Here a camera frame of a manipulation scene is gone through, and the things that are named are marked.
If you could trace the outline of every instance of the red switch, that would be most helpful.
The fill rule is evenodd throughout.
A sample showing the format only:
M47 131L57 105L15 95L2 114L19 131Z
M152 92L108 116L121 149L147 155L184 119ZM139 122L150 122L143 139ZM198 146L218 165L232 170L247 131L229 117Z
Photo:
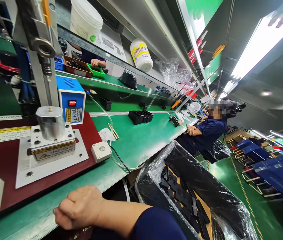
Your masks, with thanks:
M69 107L75 107L76 106L76 101L75 100L68 100L68 106Z

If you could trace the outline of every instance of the hair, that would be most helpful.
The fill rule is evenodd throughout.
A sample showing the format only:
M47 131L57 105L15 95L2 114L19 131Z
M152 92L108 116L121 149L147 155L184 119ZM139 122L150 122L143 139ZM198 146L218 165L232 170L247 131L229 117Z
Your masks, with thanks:
M227 99L221 101L222 106L222 115L226 118L233 118L237 115L238 112L241 112L242 109L246 107L246 104L239 104L236 101Z

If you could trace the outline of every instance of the black parts in bag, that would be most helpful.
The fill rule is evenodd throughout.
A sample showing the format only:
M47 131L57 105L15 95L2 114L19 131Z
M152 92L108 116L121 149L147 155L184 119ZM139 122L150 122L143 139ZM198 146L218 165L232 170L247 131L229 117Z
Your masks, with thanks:
M118 80L122 82L123 84L125 84L127 87L134 89L134 90L138 90L137 78L135 77L135 75L133 75L128 70L125 69L122 75L118 78Z

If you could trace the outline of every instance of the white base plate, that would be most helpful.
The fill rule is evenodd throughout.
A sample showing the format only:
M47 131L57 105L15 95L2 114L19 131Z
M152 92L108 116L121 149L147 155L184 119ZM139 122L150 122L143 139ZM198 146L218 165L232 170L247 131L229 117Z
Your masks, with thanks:
M20 139L15 186L16 189L47 177L53 173L59 172L89 158L79 129L74 129L73 131L75 132L75 138L78 139L78 143L76 142L75 153L73 155L55 161L49 161L49 159L47 159L47 162L45 162L44 160L37 162L33 155L27 156L27 149L31 147L30 142L28 142L30 137L24 137Z

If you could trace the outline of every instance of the white plastic bottle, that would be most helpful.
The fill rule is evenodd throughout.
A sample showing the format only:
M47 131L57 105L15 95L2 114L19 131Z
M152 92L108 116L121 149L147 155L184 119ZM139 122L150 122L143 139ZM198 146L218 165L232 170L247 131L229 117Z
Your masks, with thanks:
M149 72L152 69L154 62L150 57L147 45L144 41L139 38L133 40L130 45L130 52L134 59L136 68L143 72Z

